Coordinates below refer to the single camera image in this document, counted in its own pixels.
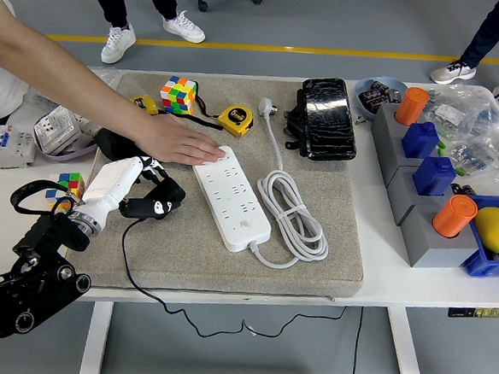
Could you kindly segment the person's right hand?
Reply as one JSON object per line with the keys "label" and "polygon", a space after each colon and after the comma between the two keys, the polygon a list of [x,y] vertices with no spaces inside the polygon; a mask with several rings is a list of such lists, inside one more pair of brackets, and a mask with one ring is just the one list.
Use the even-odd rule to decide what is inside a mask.
{"label": "person's right hand", "polygon": [[168,115],[148,116],[133,142],[161,162],[202,165],[226,153],[208,135],[192,130],[184,120]]}

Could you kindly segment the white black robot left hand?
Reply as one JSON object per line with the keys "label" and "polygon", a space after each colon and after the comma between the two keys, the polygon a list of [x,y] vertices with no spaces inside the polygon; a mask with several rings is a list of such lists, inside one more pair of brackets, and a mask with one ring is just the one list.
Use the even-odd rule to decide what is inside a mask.
{"label": "white black robot left hand", "polygon": [[[155,188],[142,198],[126,196],[140,176]],[[163,219],[185,199],[185,191],[168,176],[162,164],[147,156],[131,157],[104,165],[86,189],[70,219],[88,236],[98,235],[110,212],[126,218]]]}

